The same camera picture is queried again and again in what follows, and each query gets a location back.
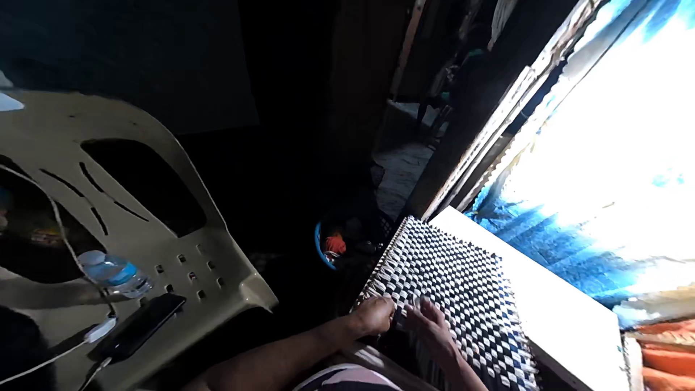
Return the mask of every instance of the dark wall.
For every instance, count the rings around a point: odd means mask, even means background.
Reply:
[[[122,99],[178,134],[258,123],[236,0],[3,1],[0,70]]]

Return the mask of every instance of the wooden plank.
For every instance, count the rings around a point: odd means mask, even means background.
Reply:
[[[503,259],[537,360],[578,390],[628,390],[617,316],[560,277],[447,207],[430,222]]]

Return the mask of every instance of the person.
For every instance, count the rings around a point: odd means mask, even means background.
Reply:
[[[372,297],[355,311],[299,335],[272,342],[207,369],[184,391],[290,389],[296,376],[323,358],[366,335],[378,335],[390,327],[395,306],[390,298]],[[454,343],[444,314],[431,302],[419,310],[407,306],[406,327],[429,349],[454,390],[486,390]],[[337,365],[312,376],[297,391],[381,390],[400,388],[387,377],[358,365]]]

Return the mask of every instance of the water bottle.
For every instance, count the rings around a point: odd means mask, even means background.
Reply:
[[[91,250],[80,254],[77,260],[88,276],[112,294],[138,298],[154,286],[148,275],[121,257]]]

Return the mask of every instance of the black and white woven mat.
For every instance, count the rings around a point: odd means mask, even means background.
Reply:
[[[501,261],[494,253],[410,216],[398,228],[356,305],[371,296],[390,296],[404,314],[406,303],[416,305],[427,297],[444,312],[463,357],[488,389],[538,390],[533,357]],[[441,388],[443,382],[435,383]]]

